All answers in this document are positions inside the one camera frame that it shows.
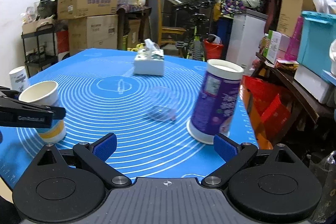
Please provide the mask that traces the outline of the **white blue-print paper cup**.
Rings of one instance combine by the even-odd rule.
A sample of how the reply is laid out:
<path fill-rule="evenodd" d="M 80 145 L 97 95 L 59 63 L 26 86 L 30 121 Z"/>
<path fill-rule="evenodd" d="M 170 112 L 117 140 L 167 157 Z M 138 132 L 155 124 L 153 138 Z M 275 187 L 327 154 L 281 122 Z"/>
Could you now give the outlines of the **white blue-print paper cup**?
<path fill-rule="evenodd" d="M 9 76 L 10 76 L 11 88 L 13 90 L 22 92 L 30 86 L 25 66 L 20 66 L 12 69 L 9 72 Z"/>

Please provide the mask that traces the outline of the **sailboat print paper cup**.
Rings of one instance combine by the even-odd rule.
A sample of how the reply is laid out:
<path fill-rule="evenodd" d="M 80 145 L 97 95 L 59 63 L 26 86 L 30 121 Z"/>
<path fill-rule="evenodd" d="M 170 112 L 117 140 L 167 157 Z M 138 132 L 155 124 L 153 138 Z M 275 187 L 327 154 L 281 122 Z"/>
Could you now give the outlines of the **sailboat print paper cup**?
<path fill-rule="evenodd" d="M 65 137 L 66 111 L 59 105 L 57 82 L 34 84 L 25 89 L 18 100 L 21 102 L 18 114 L 21 127 L 35 128 L 46 143 L 57 143 Z"/>

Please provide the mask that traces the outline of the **purple tall paper cup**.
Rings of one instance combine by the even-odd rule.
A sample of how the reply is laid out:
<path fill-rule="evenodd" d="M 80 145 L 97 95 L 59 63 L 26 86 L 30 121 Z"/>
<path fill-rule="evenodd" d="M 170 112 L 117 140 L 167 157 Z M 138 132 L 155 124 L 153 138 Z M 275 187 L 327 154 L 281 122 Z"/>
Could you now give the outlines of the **purple tall paper cup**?
<path fill-rule="evenodd" d="M 212 145 L 214 136 L 228 136 L 244 69 L 229 61 L 207 60 L 206 73 L 187 122 L 189 134 Z"/>

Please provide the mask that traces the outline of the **clear plastic cup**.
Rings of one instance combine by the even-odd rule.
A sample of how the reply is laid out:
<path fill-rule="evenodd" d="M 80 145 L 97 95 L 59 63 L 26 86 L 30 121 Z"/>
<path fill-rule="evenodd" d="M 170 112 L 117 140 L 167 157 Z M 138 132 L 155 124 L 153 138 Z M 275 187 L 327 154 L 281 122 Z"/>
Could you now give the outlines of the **clear plastic cup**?
<path fill-rule="evenodd" d="M 142 102 L 146 115 L 154 121 L 173 122 L 177 118 L 177 95 L 170 88 L 153 87 L 145 94 Z"/>

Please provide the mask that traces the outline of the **blue silicone baking mat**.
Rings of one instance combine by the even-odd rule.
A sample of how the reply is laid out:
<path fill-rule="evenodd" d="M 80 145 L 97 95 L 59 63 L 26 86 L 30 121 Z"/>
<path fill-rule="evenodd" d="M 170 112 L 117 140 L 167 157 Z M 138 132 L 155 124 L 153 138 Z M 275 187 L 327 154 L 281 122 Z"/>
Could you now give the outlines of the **blue silicone baking mat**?
<path fill-rule="evenodd" d="M 59 149 L 81 141 L 92 143 L 107 133 L 117 137 L 108 164 L 131 179 L 204 178 L 223 164 L 211 145 L 196 141 L 187 121 L 201 88 L 206 64 L 165 57 L 162 77 L 136 76 L 135 53 L 89 49 L 30 78 L 30 84 L 56 81 L 67 115 L 66 137 Z M 156 86 L 169 88 L 177 102 L 174 121 L 154 121 L 145 101 Z"/>

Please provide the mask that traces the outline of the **black shelf cart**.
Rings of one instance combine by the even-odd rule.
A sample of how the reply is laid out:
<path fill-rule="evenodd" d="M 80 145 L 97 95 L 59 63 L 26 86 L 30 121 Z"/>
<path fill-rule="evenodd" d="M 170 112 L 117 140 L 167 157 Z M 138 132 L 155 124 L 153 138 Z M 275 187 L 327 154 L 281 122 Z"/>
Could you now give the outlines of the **black shelf cart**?
<path fill-rule="evenodd" d="M 46 46 L 42 45 L 39 37 L 43 35 L 52 35 L 53 54 L 47 53 Z M 36 40 L 37 50 L 33 53 L 26 54 L 25 40 L 34 38 Z M 58 55 L 56 53 L 56 32 L 53 23 L 38 27 L 36 31 L 28 34 L 21 34 L 23 50 L 25 54 L 25 67 L 28 77 L 31 77 L 30 68 L 35 68 L 38 72 L 42 71 L 48 65 L 54 65 L 58 62 Z"/>

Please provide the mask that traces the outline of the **red bucket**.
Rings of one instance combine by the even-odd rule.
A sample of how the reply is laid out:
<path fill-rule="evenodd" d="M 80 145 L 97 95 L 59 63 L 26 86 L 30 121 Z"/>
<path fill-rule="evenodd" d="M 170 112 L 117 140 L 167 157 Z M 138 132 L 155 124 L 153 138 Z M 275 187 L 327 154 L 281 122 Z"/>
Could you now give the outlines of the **red bucket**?
<path fill-rule="evenodd" d="M 224 45 L 210 43 L 207 40 L 203 41 L 205 46 L 205 56 L 206 60 L 209 59 L 220 59 L 222 56 L 222 51 L 224 49 Z"/>

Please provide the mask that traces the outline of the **white tissue box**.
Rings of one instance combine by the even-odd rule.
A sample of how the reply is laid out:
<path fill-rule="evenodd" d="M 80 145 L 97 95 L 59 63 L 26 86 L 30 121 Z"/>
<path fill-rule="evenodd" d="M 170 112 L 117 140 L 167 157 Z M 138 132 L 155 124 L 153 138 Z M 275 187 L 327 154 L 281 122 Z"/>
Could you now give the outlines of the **white tissue box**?
<path fill-rule="evenodd" d="M 163 76 L 164 51 L 151 39 L 144 40 L 145 45 L 140 48 L 134 58 L 134 75 Z"/>

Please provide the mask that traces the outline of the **lower cardboard box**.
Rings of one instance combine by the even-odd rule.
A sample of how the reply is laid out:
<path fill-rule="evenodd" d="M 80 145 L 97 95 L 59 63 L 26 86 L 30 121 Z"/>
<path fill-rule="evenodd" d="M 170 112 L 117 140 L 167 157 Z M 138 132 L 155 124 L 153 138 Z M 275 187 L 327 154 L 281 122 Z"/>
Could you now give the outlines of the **lower cardboard box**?
<path fill-rule="evenodd" d="M 68 20 L 70 55 L 90 48 L 117 49 L 118 15 Z"/>

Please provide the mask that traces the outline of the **white chest freezer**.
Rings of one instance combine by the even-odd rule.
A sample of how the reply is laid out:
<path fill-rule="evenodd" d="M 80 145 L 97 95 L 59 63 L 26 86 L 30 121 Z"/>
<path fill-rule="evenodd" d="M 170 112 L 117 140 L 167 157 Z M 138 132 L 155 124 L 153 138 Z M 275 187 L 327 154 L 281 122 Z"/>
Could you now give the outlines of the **white chest freezer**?
<path fill-rule="evenodd" d="M 234 15 L 226 60 L 241 66 L 245 75 L 251 76 L 254 71 L 252 63 L 264 37 L 267 18 L 267 15 L 250 9 Z"/>

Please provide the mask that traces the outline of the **wooden chair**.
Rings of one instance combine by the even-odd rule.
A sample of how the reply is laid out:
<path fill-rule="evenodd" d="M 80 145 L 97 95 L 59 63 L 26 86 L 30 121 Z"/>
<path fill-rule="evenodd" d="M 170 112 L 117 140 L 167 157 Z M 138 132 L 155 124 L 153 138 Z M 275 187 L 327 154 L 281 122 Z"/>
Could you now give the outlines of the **wooden chair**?
<path fill-rule="evenodd" d="M 161 0 L 157 0 L 158 4 L 158 39 L 157 44 L 162 48 L 168 44 L 176 44 L 176 41 L 173 38 L 164 39 L 162 35 L 175 35 L 182 36 L 186 33 L 186 29 L 181 27 L 167 27 L 163 25 L 163 14 L 162 14 L 162 5 Z"/>

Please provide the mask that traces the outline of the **bicycle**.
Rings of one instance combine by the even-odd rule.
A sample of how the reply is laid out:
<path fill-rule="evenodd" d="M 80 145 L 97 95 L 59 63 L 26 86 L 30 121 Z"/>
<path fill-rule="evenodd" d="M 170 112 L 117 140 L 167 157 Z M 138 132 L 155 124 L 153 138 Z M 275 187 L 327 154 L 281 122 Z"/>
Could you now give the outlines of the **bicycle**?
<path fill-rule="evenodd" d="M 184 20 L 186 34 L 183 40 L 176 42 L 176 48 L 184 59 L 196 61 L 205 61 L 205 46 L 203 40 L 207 37 L 207 26 L 209 18 L 206 14 L 201 13 L 201 9 L 208 9 L 212 6 L 210 0 L 203 1 L 199 4 L 185 2 L 175 5 L 175 11 L 187 12 L 188 17 Z"/>

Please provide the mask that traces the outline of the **light blue storage box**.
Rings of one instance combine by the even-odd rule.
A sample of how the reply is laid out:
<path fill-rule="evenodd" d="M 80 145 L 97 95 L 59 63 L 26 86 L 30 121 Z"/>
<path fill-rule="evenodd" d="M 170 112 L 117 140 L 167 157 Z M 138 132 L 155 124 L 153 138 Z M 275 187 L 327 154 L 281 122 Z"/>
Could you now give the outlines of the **light blue storage box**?
<path fill-rule="evenodd" d="M 319 77 L 331 68 L 329 48 L 335 40 L 335 21 L 333 14 L 303 11 L 302 35 L 297 62 Z"/>

